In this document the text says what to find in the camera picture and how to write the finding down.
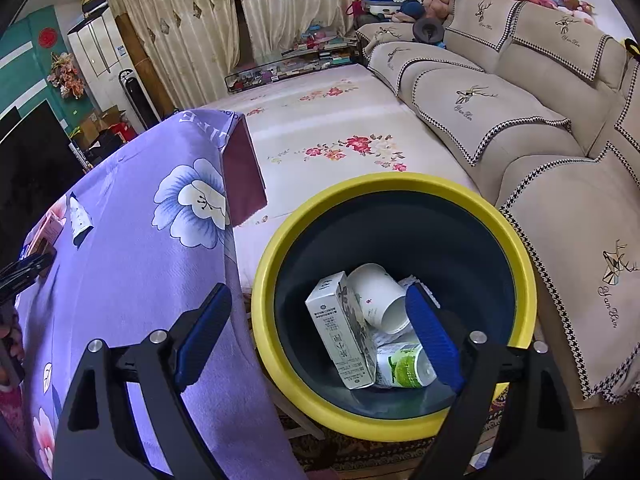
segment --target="floral mattress cover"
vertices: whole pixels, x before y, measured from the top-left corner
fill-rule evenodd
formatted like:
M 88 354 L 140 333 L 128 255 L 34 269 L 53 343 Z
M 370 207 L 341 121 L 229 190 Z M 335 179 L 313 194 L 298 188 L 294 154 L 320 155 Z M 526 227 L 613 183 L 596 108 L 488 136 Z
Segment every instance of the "floral mattress cover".
M 438 137 L 361 65 L 295 77 L 209 107 L 246 115 L 266 186 L 267 207 L 234 228 L 245 293 L 276 229 L 333 184 L 368 173 L 415 171 L 477 191 Z

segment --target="carpet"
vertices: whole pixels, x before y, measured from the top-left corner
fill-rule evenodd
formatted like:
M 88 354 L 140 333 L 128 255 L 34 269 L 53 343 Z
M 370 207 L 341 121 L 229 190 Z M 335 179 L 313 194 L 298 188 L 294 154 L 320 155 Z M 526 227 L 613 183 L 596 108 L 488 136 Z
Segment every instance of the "carpet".
M 505 401 L 506 391 L 492 403 L 477 452 L 491 446 Z M 297 427 L 283 412 L 278 414 L 286 430 Z M 320 428 L 326 436 L 324 441 L 311 435 L 292 438 L 293 453 L 305 471 L 332 468 L 343 480 L 405 480 L 433 441 L 431 437 L 408 442 L 372 442 Z

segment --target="white box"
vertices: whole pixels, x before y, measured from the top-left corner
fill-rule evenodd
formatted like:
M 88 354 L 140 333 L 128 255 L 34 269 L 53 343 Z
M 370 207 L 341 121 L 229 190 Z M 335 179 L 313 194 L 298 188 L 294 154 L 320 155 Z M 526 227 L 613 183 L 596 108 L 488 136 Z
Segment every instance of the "white box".
M 347 275 L 339 272 L 320 280 L 305 303 L 344 385 L 350 390 L 371 386 L 376 347 Z

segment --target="cardboard box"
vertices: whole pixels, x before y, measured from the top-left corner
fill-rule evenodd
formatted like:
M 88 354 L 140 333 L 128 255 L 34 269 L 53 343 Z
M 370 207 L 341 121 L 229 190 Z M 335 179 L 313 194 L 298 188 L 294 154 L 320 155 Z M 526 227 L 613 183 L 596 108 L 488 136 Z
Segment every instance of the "cardboard box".
M 306 307 L 344 385 L 354 390 L 376 379 L 376 347 L 347 275 L 320 280 L 306 298 Z
M 97 114 L 92 112 L 80 123 L 81 131 L 72 137 L 81 150 L 87 150 L 94 140 L 98 138 L 100 130 L 96 125 L 97 121 Z
M 120 122 L 122 122 L 122 120 L 120 119 L 120 116 L 122 114 L 123 112 L 118 110 L 117 105 L 112 106 L 107 111 L 105 111 L 105 113 L 100 116 L 100 120 L 103 121 L 106 126 L 104 128 L 101 128 L 100 131 L 107 129 L 109 126 L 113 126 L 114 124 L 119 124 Z

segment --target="blue gripper pad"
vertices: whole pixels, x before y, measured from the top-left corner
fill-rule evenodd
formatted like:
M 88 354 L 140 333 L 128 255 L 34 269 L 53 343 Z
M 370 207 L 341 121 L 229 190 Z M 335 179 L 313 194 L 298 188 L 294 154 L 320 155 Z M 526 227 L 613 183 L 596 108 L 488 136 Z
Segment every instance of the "blue gripper pad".
M 438 320 L 433 300 L 427 294 L 422 294 L 419 286 L 414 283 L 407 289 L 407 316 L 440 382 L 459 393 L 465 384 L 460 373 L 460 353 Z
M 199 308 L 200 316 L 177 352 L 175 386 L 183 392 L 195 383 L 204 369 L 216 341 L 231 313 L 231 292 L 228 287 L 215 289 Z

